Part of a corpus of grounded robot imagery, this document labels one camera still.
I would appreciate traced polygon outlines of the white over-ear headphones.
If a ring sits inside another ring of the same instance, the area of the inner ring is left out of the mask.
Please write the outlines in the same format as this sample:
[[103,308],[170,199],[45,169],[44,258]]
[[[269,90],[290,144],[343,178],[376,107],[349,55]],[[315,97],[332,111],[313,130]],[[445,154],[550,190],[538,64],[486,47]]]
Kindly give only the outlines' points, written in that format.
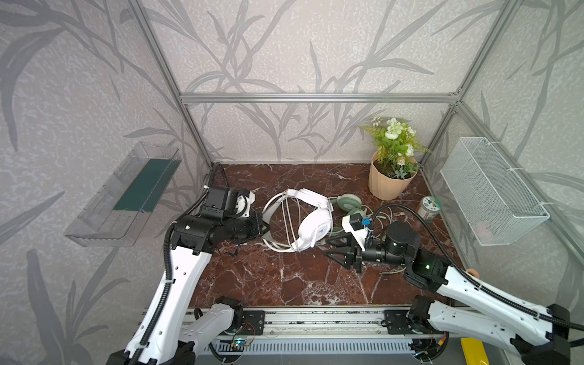
[[[290,213],[289,200],[294,200],[298,205],[299,202],[303,202],[313,207],[313,211],[300,221],[296,231],[292,223],[293,216]],[[272,237],[269,228],[262,235],[262,241],[272,251],[293,253],[312,249],[332,230],[332,204],[327,197],[319,193],[308,189],[286,189],[282,193],[276,194],[266,203],[262,210],[262,219],[265,224],[270,225],[270,220],[278,209],[281,209],[283,214],[287,244],[277,242]]]

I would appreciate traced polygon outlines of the mint green over-ear headphones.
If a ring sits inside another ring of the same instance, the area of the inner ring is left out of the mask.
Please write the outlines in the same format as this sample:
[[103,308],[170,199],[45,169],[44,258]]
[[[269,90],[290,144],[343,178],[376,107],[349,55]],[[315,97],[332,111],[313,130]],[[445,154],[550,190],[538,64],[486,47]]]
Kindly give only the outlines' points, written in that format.
[[359,214],[362,218],[367,215],[367,210],[364,208],[362,200],[351,193],[346,193],[337,197],[329,197],[329,202],[340,208],[346,216]]

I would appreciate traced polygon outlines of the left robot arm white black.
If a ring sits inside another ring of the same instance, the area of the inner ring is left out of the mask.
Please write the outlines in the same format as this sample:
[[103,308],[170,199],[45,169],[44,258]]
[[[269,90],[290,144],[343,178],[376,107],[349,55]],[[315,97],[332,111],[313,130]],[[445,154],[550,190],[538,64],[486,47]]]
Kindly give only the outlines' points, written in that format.
[[214,185],[221,163],[213,164],[204,193],[167,229],[163,243],[164,275],[150,307],[123,350],[111,354],[109,364],[193,364],[222,332],[242,324],[240,301],[221,297],[196,319],[186,339],[181,325],[199,279],[219,243],[241,245],[269,231],[260,212],[252,209],[255,196],[247,189]]

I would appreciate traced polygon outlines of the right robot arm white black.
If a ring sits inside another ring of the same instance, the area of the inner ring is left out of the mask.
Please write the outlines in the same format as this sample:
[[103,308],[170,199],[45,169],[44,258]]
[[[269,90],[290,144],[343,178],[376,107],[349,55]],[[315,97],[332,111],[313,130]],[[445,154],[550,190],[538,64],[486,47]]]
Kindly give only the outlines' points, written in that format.
[[399,265],[405,280],[451,301],[465,304],[460,310],[431,297],[412,301],[405,323],[427,334],[455,333],[497,346],[525,364],[569,364],[571,351],[583,340],[571,340],[570,311],[558,304],[543,307],[524,301],[463,270],[446,251],[440,255],[421,246],[421,235],[402,221],[388,225],[382,238],[374,237],[380,209],[370,217],[346,216],[343,231],[327,239],[325,255],[345,269],[360,272],[365,262]]

